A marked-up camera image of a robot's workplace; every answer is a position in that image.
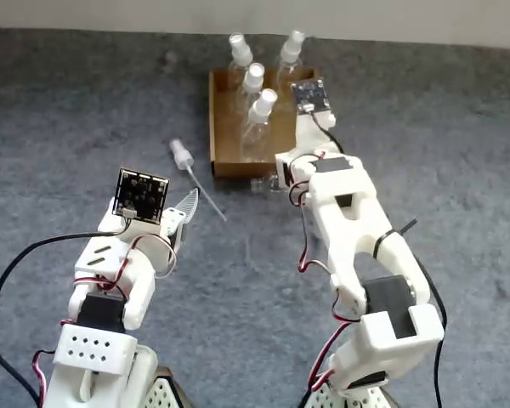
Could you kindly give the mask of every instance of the circuit board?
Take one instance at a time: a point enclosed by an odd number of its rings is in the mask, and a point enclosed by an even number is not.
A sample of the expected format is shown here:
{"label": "circuit board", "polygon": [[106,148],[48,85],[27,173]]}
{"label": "circuit board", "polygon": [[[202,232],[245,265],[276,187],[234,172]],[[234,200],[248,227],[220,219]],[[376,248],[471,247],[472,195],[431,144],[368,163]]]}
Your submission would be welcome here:
{"label": "circuit board", "polygon": [[298,115],[331,109],[322,78],[292,82],[291,90],[297,103]]}
{"label": "circuit board", "polygon": [[133,219],[159,225],[167,196],[168,178],[122,168],[119,171],[113,214],[134,210]]}

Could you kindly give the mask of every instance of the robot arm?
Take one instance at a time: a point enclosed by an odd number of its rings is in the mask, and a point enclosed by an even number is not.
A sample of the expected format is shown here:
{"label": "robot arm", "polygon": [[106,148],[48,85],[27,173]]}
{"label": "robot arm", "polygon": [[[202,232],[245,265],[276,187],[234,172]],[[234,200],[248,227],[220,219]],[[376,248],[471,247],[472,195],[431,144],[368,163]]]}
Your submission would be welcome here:
{"label": "robot arm", "polygon": [[[276,155],[281,186],[305,190],[326,248],[331,288],[360,316],[353,335],[328,360],[331,387],[347,395],[400,377],[444,336],[423,272],[394,232],[361,160],[326,137],[334,125],[321,80],[296,82],[297,147]],[[367,252],[390,272],[360,280],[354,258]]]}
{"label": "robot arm", "polygon": [[[155,381],[156,354],[125,331],[140,328],[155,279],[175,266],[185,225],[197,203],[198,190],[193,190],[176,207],[159,210],[157,223],[133,219],[122,234],[89,241],[76,262],[76,286],[68,305],[72,323],[64,324],[60,334],[53,376],[42,398],[44,408],[150,404],[146,393]],[[145,209],[143,202],[138,204]],[[100,231],[125,229],[114,208],[116,199],[110,202]],[[121,296],[102,292],[103,279],[113,282]]]}

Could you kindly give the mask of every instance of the cardboard box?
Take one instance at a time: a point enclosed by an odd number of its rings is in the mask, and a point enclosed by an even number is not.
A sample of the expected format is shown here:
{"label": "cardboard box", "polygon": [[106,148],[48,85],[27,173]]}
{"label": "cardboard box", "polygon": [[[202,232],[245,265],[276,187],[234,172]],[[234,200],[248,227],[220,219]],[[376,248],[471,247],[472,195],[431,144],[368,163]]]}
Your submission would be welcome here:
{"label": "cardboard box", "polygon": [[[264,87],[272,88],[275,70],[264,74]],[[295,70],[293,81],[317,77],[313,68],[301,67]],[[296,145],[295,111],[275,111],[270,116],[272,142],[269,143],[265,162],[242,162],[240,156],[241,118],[231,111],[235,103],[235,91],[228,90],[228,71],[210,72],[210,159],[212,173],[216,178],[250,179],[275,174],[274,155],[289,151]],[[294,104],[292,93],[287,93],[285,101]]]}

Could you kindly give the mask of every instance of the white spray cap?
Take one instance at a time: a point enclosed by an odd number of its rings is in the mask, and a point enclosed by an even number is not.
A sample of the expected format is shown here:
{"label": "white spray cap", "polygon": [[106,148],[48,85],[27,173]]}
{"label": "white spray cap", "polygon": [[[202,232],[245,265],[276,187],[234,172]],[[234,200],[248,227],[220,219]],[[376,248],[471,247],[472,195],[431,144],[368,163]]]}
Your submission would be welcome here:
{"label": "white spray cap", "polygon": [[249,45],[247,45],[243,34],[239,32],[230,34],[229,44],[232,48],[232,58],[237,65],[248,66],[252,63],[252,50],[249,48]]}
{"label": "white spray cap", "polygon": [[249,110],[249,121],[254,123],[265,123],[268,121],[278,94],[272,89],[263,89],[261,96],[253,103]]}
{"label": "white spray cap", "polygon": [[298,60],[298,56],[303,47],[306,34],[299,30],[293,30],[281,47],[280,58],[282,61],[292,64]]}
{"label": "white spray cap", "polygon": [[242,87],[249,94],[256,94],[263,87],[264,67],[259,63],[249,65]]}
{"label": "white spray cap", "polygon": [[186,170],[187,167],[193,166],[195,159],[193,159],[193,156],[185,149],[179,139],[174,139],[170,142],[170,150],[173,153],[173,159],[179,170]]}

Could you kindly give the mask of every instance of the transparent bottle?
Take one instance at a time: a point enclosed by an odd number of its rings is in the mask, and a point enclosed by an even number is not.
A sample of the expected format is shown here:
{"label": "transparent bottle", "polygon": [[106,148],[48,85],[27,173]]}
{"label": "transparent bottle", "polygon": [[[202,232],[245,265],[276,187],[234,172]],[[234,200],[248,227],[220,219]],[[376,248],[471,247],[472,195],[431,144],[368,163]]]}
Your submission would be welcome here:
{"label": "transparent bottle", "polygon": [[278,103],[275,108],[278,111],[294,111],[289,83],[296,79],[295,70],[303,64],[300,53],[305,39],[306,35],[303,32],[293,30],[281,47],[274,85],[278,93]]}
{"label": "transparent bottle", "polygon": [[241,131],[241,159],[243,162],[264,162],[272,133],[269,116],[278,99],[272,89],[264,89],[247,113]]}
{"label": "transparent bottle", "polygon": [[244,81],[236,90],[236,113],[245,120],[247,112],[258,99],[263,87],[264,67],[261,64],[253,63],[244,76]]}
{"label": "transparent bottle", "polygon": [[243,34],[236,32],[229,37],[232,61],[229,65],[229,91],[235,91],[244,80],[247,68],[253,62],[252,50]]}

